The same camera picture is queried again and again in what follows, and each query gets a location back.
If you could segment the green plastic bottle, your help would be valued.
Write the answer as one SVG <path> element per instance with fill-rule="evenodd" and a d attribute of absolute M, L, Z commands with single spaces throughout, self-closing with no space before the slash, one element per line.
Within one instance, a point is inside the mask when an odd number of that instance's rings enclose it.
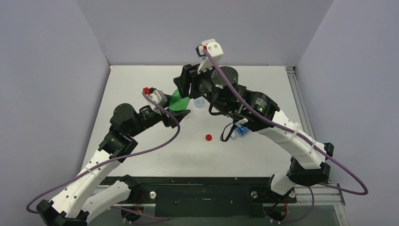
<path fill-rule="evenodd" d="M 179 91 L 176 89 L 171 95 L 169 102 L 169 109 L 171 111 L 183 111 L 186 110 L 190 99 L 188 97 L 181 97 Z"/>

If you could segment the clear bluish bottle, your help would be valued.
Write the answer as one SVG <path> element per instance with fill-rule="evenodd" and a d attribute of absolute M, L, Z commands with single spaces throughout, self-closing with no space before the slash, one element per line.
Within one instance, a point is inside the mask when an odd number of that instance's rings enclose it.
<path fill-rule="evenodd" d="M 201 108 L 204 105 L 204 98 L 199 97 L 193 100 L 193 104 L 195 107 Z"/>

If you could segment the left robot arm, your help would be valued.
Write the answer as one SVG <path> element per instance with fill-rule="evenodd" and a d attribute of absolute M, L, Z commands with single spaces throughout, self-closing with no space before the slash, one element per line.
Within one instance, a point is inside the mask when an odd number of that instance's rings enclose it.
<path fill-rule="evenodd" d="M 140 183 L 129 175 L 118 179 L 107 189 L 92 195 L 103 180 L 125 159 L 153 152 L 171 143 L 180 132 L 180 122 L 190 110 L 173 111 L 169 107 L 170 96 L 155 92 L 143 94 L 148 105 L 138 112 L 131 104 L 118 105 L 110 119 L 110 130 L 99 144 L 92 158 L 71 181 L 62 184 L 63 190 L 51 200 L 42 200 L 36 210 L 47 226 L 86 226 L 96 216 L 113 205 L 140 198 Z M 134 136 L 163 122 L 165 127 L 177 128 L 167 142 L 135 153 L 138 142 Z"/>

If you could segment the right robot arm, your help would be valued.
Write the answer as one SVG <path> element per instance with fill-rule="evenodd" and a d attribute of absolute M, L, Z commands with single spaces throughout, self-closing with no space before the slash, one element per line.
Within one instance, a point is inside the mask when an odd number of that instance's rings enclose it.
<path fill-rule="evenodd" d="M 266 119 L 285 126 L 292 132 L 266 124 L 256 117 L 235 97 L 215 68 L 205 72 L 199 72 L 198 68 L 199 65 L 185 65 L 181 75 L 173 79 L 181 97 L 205 98 L 217 110 L 215 115 L 229 116 L 234 123 L 241 122 L 250 131 L 271 139 L 291 155 L 289 167 L 274 174 L 265 189 L 269 200 L 279 200 L 295 185 L 313 186 L 329 179 L 331 167 L 326 163 L 325 155 L 332 156 L 334 146 L 331 143 L 308 144 L 306 139 L 311 137 L 304 133 L 301 125 L 292 122 L 278 104 L 266 94 L 250 91 L 240 85 L 239 73 L 234 68 L 221 67 L 245 102 Z"/>

